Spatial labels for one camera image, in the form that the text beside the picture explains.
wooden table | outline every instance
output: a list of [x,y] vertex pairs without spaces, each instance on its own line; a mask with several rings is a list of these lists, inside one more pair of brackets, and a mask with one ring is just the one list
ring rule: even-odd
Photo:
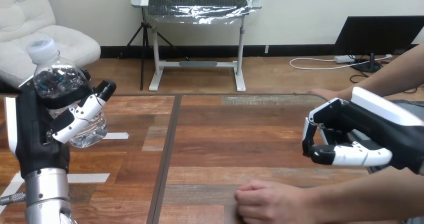
[[[109,131],[127,132],[129,139],[71,149],[71,174],[110,173],[105,183],[69,184],[73,217],[79,224],[237,224],[234,191],[250,179],[307,188],[368,175],[302,156],[304,118],[324,101],[312,95],[115,96],[104,108]],[[3,192],[19,164],[9,151],[3,112],[0,121]],[[24,211],[24,203],[10,205],[0,223],[25,223]]]

bottle cap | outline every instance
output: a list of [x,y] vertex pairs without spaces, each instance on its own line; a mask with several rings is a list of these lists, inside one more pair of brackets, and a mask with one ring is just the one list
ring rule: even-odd
[[59,56],[59,50],[52,38],[36,40],[26,47],[32,63],[39,65],[54,60]]

power strip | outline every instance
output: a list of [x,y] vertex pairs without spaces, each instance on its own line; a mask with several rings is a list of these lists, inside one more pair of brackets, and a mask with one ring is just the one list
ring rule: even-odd
[[351,57],[353,57],[353,59],[350,58],[348,55],[340,55],[335,56],[334,59],[336,63],[351,63],[354,62],[356,58],[354,55],[351,55]]

human hand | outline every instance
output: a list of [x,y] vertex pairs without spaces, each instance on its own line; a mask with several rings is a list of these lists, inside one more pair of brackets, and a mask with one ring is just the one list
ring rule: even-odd
[[305,189],[253,180],[235,193],[238,213],[247,224],[317,224]]
[[312,89],[307,92],[308,94],[314,94],[321,96],[327,100],[333,100],[334,98],[339,98],[340,94],[338,91],[326,90],[326,89]]

white chair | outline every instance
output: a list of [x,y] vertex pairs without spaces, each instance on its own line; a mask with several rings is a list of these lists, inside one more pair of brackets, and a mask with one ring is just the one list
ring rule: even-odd
[[17,88],[32,76],[36,65],[25,49],[46,37],[54,39],[61,57],[79,67],[99,59],[95,40],[55,24],[49,0],[0,0],[0,81]]

